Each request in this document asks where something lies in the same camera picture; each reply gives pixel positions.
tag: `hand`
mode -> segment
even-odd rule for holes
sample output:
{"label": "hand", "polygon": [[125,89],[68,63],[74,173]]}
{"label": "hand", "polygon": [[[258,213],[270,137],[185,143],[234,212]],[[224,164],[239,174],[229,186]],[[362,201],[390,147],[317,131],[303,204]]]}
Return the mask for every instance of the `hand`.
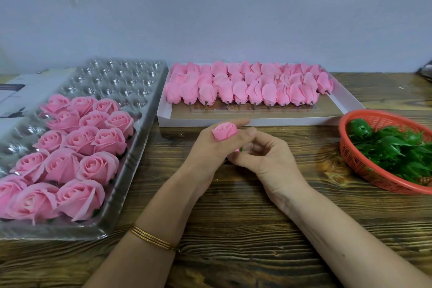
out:
{"label": "hand", "polygon": [[214,173],[225,160],[225,157],[245,146],[255,138],[256,128],[249,127],[245,130],[239,130],[231,138],[217,142],[212,133],[212,129],[221,123],[231,122],[237,128],[245,126],[250,119],[235,119],[222,121],[201,131],[197,141],[193,144],[191,152],[179,169],[191,176],[198,186],[198,194],[201,196],[210,186]]}
{"label": "hand", "polygon": [[310,188],[288,144],[268,133],[257,131],[255,139],[242,152],[234,152],[228,159],[255,172],[268,197],[283,212],[290,195],[295,195],[298,189]]}

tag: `gold bangle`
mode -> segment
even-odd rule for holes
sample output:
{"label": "gold bangle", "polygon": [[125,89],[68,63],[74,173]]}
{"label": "gold bangle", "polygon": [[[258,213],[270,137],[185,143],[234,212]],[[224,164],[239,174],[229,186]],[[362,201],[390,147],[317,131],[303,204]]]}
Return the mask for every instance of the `gold bangle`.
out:
{"label": "gold bangle", "polygon": [[130,228],[130,231],[137,237],[141,238],[144,241],[147,241],[149,243],[153,243],[156,246],[165,248],[167,250],[173,250],[177,251],[178,246],[171,245],[170,243],[167,243],[163,240],[160,240],[159,238],[156,238],[155,236],[152,236],[151,234],[145,232],[144,230],[138,228],[135,224],[132,225]]}

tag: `white wall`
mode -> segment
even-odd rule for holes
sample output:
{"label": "white wall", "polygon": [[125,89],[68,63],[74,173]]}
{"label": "white wall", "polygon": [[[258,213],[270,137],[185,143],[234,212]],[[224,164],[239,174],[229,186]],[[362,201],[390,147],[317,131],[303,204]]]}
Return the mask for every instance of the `white wall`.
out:
{"label": "white wall", "polygon": [[432,0],[0,0],[0,6],[0,50],[21,72],[92,56],[305,60],[330,71],[385,72],[413,71],[432,58]]}

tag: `orange basket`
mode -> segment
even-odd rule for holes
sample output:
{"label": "orange basket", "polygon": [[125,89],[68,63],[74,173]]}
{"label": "orange basket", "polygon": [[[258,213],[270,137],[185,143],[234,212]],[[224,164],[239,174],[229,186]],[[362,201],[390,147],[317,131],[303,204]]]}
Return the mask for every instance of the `orange basket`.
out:
{"label": "orange basket", "polygon": [[394,193],[405,195],[418,195],[423,193],[432,195],[432,187],[420,186],[387,172],[369,160],[354,146],[351,140],[349,140],[345,128],[349,121],[357,118],[364,119],[374,130],[386,126],[397,126],[400,127],[402,131],[407,129],[411,129],[414,132],[423,131],[423,139],[425,142],[432,141],[432,130],[403,116],[374,110],[348,112],[339,122],[339,133],[341,137],[340,152],[345,162],[347,162],[358,175],[362,176],[373,185]]}

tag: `wood grain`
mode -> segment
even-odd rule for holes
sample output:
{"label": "wood grain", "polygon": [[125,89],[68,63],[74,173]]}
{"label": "wood grain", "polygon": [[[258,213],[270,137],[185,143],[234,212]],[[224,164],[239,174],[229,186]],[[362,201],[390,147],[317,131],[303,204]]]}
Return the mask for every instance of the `wood grain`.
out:
{"label": "wood grain", "polygon": [[[336,73],[366,107],[432,127],[432,85],[411,74]],[[344,163],[337,127],[263,127],[287,141],[311,186],[378,239],[432,275],[432,196],[370,185]],[[0,242],[2,287],[80,287],[148,201],[181,165],[200,128],[152,128],[115,232],[90,242]],[[216,172],[194,207],[167,287],[339,287],[297,227],[266,197],[253,173]]]}

